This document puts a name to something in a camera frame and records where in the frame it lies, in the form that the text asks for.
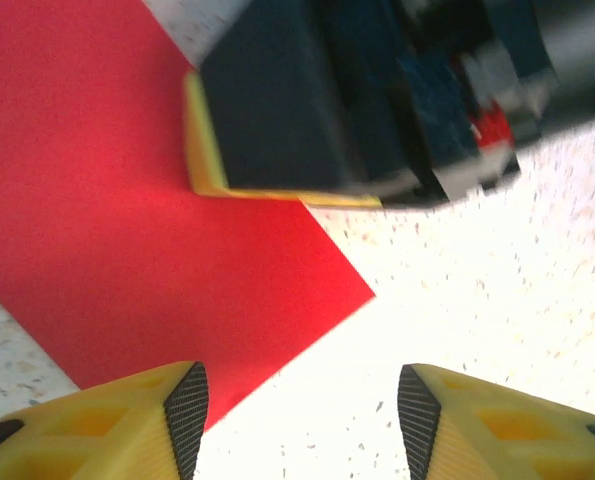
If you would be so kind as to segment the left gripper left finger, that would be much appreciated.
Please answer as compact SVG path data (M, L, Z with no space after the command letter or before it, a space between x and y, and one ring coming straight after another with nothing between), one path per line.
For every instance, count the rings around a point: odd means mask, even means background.
M205 366L183 361L0 419L0 479L191 479L208 414Z

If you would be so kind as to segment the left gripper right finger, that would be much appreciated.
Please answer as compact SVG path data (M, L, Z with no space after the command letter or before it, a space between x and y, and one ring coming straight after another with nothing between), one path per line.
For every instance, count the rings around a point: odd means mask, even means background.
M428 364L402 367L413 479L595 479L595 415Z

